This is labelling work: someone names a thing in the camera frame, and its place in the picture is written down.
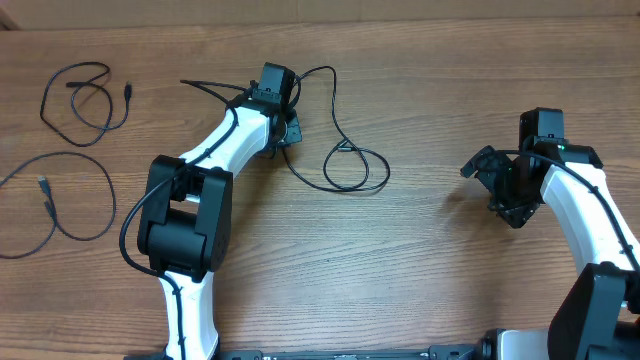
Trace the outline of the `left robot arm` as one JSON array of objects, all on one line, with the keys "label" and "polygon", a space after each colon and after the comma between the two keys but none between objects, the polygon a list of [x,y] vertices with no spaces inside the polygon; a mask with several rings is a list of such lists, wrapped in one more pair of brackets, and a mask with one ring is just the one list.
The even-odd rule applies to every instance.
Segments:
[{"label": "left robot arm", "polygon": [[226,102],[221,123],[194,149],[152,162],[137,246],[164,291],[169,337],[159,359],[212,359],[214,274],[231,239],[235,177],[256,154],[290,136],[296,74],[266,63],[259,81]]}]

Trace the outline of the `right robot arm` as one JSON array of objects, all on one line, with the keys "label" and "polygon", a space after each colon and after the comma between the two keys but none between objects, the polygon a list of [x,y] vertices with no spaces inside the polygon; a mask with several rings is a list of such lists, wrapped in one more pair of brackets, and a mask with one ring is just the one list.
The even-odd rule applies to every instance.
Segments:
[{"label": "right robot arm", "polygon": [[523,227],[541,205],[555,215],[578,278],[545,330],[489,332],[472,359],[636,359],[639,243],[607,186],[590,146],[569,142],[564,114],[538,107],[521,114],[515,150],[486,146],[461,168],[489,191],[488,208],[510,227]]}]

